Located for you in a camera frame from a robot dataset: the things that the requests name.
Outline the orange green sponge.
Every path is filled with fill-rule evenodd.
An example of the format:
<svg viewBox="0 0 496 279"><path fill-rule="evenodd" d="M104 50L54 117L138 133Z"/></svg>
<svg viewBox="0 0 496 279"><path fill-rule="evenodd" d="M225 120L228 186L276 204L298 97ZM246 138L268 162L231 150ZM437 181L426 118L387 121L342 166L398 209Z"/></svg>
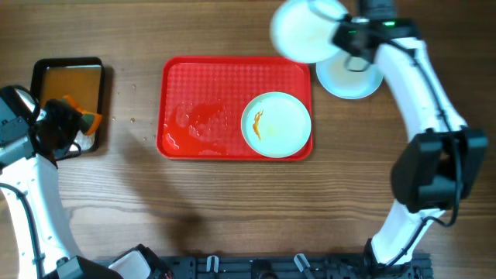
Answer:
<svg viewBox="0 0 496 279"><path fill-rule="evenodd" d="M64 95L63 101L66 102L71 108L75 109L81 114L78 121L80 131L85 136L90 136L96 133L98 127L102 122L102 115L98 113L89 112L83 109L70 95Z"/></svg>

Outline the white plate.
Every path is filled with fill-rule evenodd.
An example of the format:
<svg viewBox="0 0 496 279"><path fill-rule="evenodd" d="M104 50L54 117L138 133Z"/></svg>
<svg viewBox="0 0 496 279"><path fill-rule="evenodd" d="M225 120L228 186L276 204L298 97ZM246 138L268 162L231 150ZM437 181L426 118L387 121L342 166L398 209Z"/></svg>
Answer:
<svg viewBox="0 0 496 279"><path fill-rule="evenodd" d="M321 86L327 92L350 100L372 95L384 78L376 65L344 51L318 62L315 69Z"/></svg>
<svg viewBox="0 0 496 279"><path fill-rule="evenodd" d="M240 128L246 144L263 157L281 159L303 149L312 133L310 111L296 97L267 92L243 110Z"/></svg>
<svg viewBox="0 0 496 279"><path fill-rule="evenodd" d="M303 64L326 60L339 52L332 44L348 10L335 0L289 0L280 5L270 22L270 40L283 57Z"/></svg>

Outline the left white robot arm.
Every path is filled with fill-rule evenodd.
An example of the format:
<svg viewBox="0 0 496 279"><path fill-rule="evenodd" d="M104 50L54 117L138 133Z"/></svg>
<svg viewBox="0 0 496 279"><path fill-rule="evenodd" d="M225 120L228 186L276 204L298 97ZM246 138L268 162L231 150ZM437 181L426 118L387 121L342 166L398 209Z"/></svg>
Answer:
<svg viewBox="0 0 496 279"><path fill-rule="evenodd" d="M21 278L170 278L171 269L140 244L103 266L81 255L61 204L58 167L78 133L100 126L98 113L71 96L41 106L21 86L1 89L1 191L19 251Z"/></svg>

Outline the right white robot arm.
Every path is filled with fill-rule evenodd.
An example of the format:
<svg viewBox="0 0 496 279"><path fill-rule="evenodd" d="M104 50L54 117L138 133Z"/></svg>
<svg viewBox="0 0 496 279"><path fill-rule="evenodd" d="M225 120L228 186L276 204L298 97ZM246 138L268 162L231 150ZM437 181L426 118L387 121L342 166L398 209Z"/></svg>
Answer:
<svg viewBox="0 0 496 279"><path fill-rule="evenodd" d="M383 74L404 120L408 145L391 169L394 203L363 254L367 277L401 276L428 228L453 226L470 196L488 138L471 129L448 99L411 19L392 1L360 1L356 16L337 19L332 43Z"/></svg>

